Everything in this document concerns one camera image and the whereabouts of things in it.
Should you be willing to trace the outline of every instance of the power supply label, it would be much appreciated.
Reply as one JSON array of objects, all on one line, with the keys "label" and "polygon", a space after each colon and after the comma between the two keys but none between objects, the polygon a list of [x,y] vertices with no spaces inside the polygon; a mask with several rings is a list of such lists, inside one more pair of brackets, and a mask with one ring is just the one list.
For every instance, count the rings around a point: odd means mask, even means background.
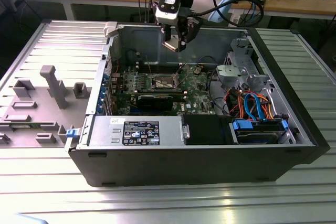
[{"label": "power supply label", "polygon": [[122,144],[160,145],[159,122],[125,122]]}]

